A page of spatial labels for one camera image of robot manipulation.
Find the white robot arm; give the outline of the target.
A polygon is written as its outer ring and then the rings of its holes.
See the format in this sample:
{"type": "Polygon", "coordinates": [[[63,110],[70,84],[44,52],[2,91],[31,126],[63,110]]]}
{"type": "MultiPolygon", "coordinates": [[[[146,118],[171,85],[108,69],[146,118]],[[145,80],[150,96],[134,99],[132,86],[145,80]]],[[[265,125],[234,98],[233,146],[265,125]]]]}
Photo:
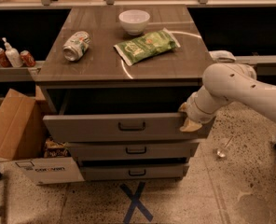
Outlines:
{"type": "Polygon", "coordinates": [[[209,123],[216,112],[232,102],[240,102],[276,122],[276,86],[256,79],[247,64],[214,63],[202,75],[202,87],[181,104],[186,113],[181,132],[192,133],[209,123]]]}

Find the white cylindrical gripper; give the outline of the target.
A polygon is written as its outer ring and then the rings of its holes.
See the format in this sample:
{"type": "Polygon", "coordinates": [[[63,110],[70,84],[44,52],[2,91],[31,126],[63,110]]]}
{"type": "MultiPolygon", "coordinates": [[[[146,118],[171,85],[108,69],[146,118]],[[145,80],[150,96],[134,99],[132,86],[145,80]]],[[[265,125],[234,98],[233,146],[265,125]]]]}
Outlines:
{"type": "Polygon", "coordinates": [[[180,131],[192,133],[199,130],[202,124],[210,122],[216,116],[216,112],[225,105],[224,98],[213,96],[202,86],[178,108],[179,112],[186,112],[188,116],[180,131]]]}

